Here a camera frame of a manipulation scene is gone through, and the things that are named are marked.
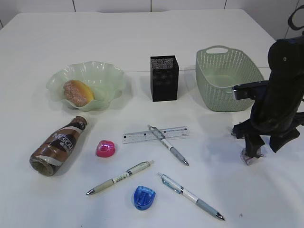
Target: blue pencil sharpener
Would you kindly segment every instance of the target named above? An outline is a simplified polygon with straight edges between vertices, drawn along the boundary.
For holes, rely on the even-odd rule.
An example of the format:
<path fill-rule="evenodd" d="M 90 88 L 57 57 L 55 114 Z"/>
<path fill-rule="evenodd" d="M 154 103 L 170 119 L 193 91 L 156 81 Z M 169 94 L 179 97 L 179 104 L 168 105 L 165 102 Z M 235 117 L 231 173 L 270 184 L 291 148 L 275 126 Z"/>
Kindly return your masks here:
<path fill-rule="evenodd" d="M 148 209 L 155 198 L 155 191 L 144 186 L 138 186 L 134 193 L 134 206 L 138 210 Z"/>

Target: plastic bottle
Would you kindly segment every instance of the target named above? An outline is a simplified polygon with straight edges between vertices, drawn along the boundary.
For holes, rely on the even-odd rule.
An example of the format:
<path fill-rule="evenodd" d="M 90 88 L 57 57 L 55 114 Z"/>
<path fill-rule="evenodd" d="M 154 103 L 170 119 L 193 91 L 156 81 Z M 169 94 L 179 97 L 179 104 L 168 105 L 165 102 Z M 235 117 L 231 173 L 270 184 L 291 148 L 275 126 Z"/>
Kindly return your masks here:
<path fill-rule="evenodd" d="M 53 176 L 73 152 L 81 132 L 87 125 L 88 115 L 81 113 L 68 125 L 52 133 L 31 155 L 31 166 L 45 176 Z"/>

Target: bottle label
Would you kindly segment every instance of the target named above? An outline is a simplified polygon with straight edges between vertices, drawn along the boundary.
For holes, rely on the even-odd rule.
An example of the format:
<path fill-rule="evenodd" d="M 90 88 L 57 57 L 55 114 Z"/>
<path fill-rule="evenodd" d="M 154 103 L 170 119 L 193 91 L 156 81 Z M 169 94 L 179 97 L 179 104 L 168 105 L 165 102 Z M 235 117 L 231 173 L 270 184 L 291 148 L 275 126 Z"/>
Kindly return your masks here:
<path fill-rule="evenodd" d="M 69 156 L 74 150 L 74 146 L 77 142 L 77 138 L 75 138 L 75 132 L 78 132 L 77 136 L 85 129 L 85 125 L 82 122 L 74 122 L 70 123 L 63 128 L 59 129 L 55 133 L 49 137 L 45 144 L 54 146 L 61 151 L 67 152 Z"/>
<path fill-rule="evenodd" d="M 81 132 L 86 128 L 86 123 L 82 120 L 82 117 L 77 116 L 68 125 L 55 131 L 32 156 L 60 166 L 72 153 Z"/>

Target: pen grip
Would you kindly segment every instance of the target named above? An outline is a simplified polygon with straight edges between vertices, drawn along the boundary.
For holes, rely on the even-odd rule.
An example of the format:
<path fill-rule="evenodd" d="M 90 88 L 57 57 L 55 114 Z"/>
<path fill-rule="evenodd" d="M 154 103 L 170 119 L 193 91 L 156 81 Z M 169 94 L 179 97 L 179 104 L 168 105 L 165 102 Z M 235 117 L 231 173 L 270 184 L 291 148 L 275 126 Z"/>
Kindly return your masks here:
<path fill-rule="evenodd" d="M 215 210 L 214 208 L 209 206 L 207 203 L 205 203 L 201 199 L 198 199 L 198 201 L 196 202 L 196 205 L 198 207 L 202 208 L 205 212 L 209 213 L 212 216 L 216 216 L 216 214 L 218 213 L 217 210 Z"/>
<path fill-rule="evenodd" d="M 109 179 L 106 182 L 94 187 L 94 190 L 95 190 L 95 192 L 100 192 L 102 190 L 105 190 L 106 188 L 109 188 L 112 185 L 114 185 L 113 180 Z"/>
<path fill-rule="evenodd" d="M 178 160 L 180 160 L 180 161 L 186 160 L 186 159 L 184 158 L 184 156 L 182 156 L 182 155 L 178 152 L 178 150 L 176 150 L 174 147 L 171 147 L 170 152 L 171 152 Z"/>

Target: pencil sharpener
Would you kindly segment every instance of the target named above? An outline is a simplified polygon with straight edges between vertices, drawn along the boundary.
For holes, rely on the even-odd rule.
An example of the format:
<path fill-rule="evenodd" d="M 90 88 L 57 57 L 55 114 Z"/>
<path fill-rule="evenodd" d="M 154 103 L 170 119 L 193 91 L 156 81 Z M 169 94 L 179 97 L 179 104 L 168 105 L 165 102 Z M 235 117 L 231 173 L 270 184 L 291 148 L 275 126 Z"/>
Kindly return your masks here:
<path fill-rule="evenodd" d="M 138 210 L 148 209 L 155 198 L 155 191 L 144 186 L 138 186 L 134 193 L 134 206 Z"/>
<path fill-rule="evenodd" d="M 111 157 L 115 152 L 115 144 L 112 141 L 102 140 L 96 148 L 96 155 L 98 157 Z"/>

